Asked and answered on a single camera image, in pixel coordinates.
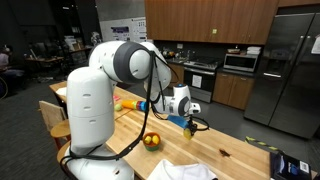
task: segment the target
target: floor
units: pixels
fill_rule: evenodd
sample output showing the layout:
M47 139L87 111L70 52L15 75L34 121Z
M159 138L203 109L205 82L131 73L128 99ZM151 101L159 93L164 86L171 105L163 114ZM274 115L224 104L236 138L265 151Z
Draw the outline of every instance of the floor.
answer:
M16 95L0 100L0 179L66 179L56 161L54 142L38 110L40 100L57 104L48 87L57 82L29 80L26 90L18 90ZM146 95L142 84L127 90L142 97ZM172 95L172 91L166 89L165 94ZM211 128L243 141L246 136L264 141L320 172L320 139L306 141L245 120L243 111L217 103L194 102L202 108L199 117L207 120Z

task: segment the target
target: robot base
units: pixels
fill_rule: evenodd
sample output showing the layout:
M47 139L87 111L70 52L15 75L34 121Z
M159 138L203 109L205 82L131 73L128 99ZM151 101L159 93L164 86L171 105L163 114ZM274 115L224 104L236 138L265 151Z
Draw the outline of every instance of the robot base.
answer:
M114 153L105 146L97 148L92 155L112 156ZM74 159L68 162L69 170L78 179L134 179L134 171L123 159L98 161L90 159Z

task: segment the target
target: oven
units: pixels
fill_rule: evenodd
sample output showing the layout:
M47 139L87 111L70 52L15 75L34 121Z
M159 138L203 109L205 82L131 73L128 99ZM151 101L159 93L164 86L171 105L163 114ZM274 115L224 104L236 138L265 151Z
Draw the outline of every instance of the oven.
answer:
M215 71L184 67L184 84L189 86L192 98L210 103L215 83Z

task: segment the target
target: stainless steel refrigerator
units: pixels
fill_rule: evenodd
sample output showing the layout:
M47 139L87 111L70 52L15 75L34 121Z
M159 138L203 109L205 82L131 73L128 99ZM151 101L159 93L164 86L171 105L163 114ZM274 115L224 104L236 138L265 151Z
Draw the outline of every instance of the stainless steel refrigerator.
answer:
M311 138L320 125L320 13L275 16L244 117Z

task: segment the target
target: person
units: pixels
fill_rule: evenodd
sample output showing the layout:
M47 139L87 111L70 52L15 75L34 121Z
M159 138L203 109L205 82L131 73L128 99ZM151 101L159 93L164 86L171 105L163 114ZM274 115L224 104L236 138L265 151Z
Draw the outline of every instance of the person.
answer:
M14 83L17 82L24 88L24 70L16 69L10 66L12 60L13 48L12 46L3 46L0 51L0 77L2 77L8 84L9 91L12 92Z

